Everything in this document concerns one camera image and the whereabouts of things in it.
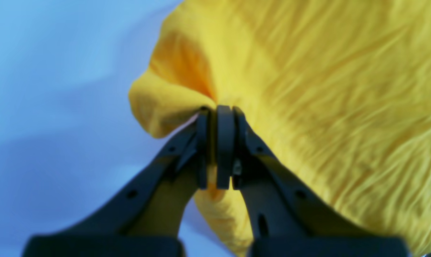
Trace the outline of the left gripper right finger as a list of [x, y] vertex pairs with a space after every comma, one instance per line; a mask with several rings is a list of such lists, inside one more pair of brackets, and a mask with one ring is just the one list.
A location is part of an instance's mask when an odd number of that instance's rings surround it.
[[409, 257], [400, 238], [374, 236], [338, 215], [287, 169], [238, 107], [216, 109], [217, 188], [239, 190], [250, 257]]

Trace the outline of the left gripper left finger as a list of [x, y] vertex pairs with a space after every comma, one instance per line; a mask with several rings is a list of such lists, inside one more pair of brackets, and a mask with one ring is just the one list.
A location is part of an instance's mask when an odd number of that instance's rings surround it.
[[31, 238], [24, 257], [184, 257], [178, 239], [187, 203], [207, 187], [210, 111], [174, 135], [153, 161], [96, 212]]

